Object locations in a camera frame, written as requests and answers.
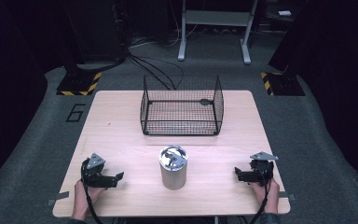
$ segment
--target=cylindrical container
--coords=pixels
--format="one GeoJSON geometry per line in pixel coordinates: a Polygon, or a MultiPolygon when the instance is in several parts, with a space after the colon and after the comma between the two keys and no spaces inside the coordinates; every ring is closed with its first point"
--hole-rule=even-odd
{"type": "Polygon", "coordinates": [[[167,189],[180,189],[186,183],[187,153],[179,146],[168,146],[159,152],[162,183],[167,189]]]}

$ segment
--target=sleeve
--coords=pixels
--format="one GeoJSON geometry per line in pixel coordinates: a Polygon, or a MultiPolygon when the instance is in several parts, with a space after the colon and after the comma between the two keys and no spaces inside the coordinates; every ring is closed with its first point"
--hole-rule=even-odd
{"type": "Polygon", "coordinates": [[[70,218],[67,224],[87,224],[87,223],[81,220],[70,218]]]}
{"type": "Polygon", "coordinates": [[[263,213],[260,216],[260,224],[281,224],[281,219],[277,214],[263,213]]]}

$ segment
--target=wrist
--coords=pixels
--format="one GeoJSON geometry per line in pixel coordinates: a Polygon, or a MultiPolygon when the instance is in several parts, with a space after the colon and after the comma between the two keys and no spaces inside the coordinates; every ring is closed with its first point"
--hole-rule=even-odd
{"type": "Polygon", "coordinates": [[[268,205],[266,205],[265,207],[264,207],[264,213],[274,213],[274,214],[278,214],[278,208],[276,208],[276,207],[271,207],[271,206],[268,206],[268,205]]]}
{"type": "Polygon", "coordinates": [[[89,211],[88,208],[81,208],[81,209],[76,208],[76,209],[74,209],[74,212],[72,213],[71,218],[85,221],[88,211],[89,211]]]}

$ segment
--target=hand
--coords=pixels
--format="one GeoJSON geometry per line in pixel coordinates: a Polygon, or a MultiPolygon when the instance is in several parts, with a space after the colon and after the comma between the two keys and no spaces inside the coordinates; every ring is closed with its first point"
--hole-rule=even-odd
{"type": "MultiPolygon", "coordinates": [[[[104,188],[90,188],[88,187],[89,196],[91,197],[92,204],[97,202],[100,194],[105,191],[104,188]]],[[[75,184],[75,202],[74,211],[71,218],[77,220],[86,220],[86,215],[89,211],[89,204],[87,203],[86,192],[83,188],[83,183],[78,180],[75,184]]]]}
{"type": "MultiPolygon", "coordinates": [[[[257,198],[258,203],[262,203],[264,197],[266,196],[265,187],[260,186],[259,183],[249,183],[252,186],[252,189],[255,192],[255,197],[257,198]]],[[[270,180],[269,193],[267,197],[267,204],[264,207],[265,213],[274,213],[278,214],[278,202],[279,202],[279,184],[272,178],[270,180]]]]}

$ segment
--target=black wire basket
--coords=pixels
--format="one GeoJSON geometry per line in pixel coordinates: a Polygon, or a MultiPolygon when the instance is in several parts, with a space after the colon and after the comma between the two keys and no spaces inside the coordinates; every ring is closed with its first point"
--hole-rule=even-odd
{"type": "Polygon", "coordinates": [[[224,101],[219,76],[144,77],[141,126],[147,135],[218,135],[224,101]]]}

